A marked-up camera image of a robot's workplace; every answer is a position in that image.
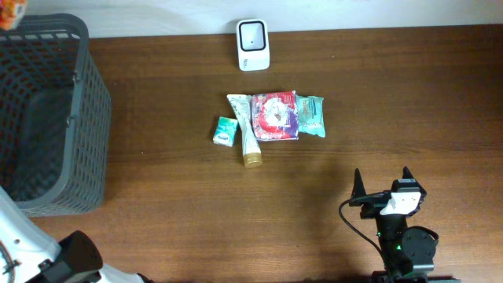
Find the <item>orange tissue pack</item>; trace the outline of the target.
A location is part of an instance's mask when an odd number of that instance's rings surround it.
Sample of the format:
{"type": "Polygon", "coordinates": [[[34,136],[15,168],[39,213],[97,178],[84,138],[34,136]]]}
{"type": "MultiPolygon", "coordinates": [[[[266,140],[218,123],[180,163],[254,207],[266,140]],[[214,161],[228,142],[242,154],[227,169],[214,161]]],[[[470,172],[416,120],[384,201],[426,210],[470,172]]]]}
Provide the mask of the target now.
{"type": "Polygon", "coordinates": [[[5,31],[15,29],[23,19],[27,6],[27,0],[1,0],[1,29],[5,31]]]}

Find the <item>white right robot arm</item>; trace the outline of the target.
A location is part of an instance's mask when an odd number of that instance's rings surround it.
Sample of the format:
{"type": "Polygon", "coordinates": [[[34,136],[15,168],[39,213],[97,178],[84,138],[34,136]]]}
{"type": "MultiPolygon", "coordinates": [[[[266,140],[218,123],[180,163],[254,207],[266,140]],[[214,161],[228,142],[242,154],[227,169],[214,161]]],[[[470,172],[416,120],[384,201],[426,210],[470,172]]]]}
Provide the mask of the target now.
{"type": "Polygon", "coordinates": [[[360,207],[361,219],[376,221],[380,255],[385,270],[376,271],[372,282],[457,282],[454,277],[430,277],[439,235],[423,226],[409,226],[407,219],[420,210],[426,190],[404,168],[389,190],[368,194],[359,170],[354,172],[350,206],[360,207]]]}

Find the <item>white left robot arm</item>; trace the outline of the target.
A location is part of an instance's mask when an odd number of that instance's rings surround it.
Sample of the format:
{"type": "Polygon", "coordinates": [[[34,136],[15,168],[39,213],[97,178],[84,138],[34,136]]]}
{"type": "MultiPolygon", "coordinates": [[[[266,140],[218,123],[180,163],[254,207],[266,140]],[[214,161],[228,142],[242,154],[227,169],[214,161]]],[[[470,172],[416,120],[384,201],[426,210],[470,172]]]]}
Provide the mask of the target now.
{"type": "Polygon", "coordinates": [[[146,283],[103,262],[92,240],[75,231],[61,241],[38,228],[1,189],[2,282],[146,283]]]}

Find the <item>mint green wipes pack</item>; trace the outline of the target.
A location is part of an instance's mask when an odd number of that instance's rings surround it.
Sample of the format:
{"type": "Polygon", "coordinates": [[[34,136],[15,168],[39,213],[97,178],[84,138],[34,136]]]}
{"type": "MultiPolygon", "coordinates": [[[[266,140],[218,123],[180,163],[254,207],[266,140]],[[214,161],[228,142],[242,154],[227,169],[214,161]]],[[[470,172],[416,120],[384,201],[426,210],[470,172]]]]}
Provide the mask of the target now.
{"type": "Polygon", "coordinates": [[[317,135],[320,138],[326,136],[323,115],[323,97],[297,96],[297,108],[299,117],[299,132],[317,135]]]}

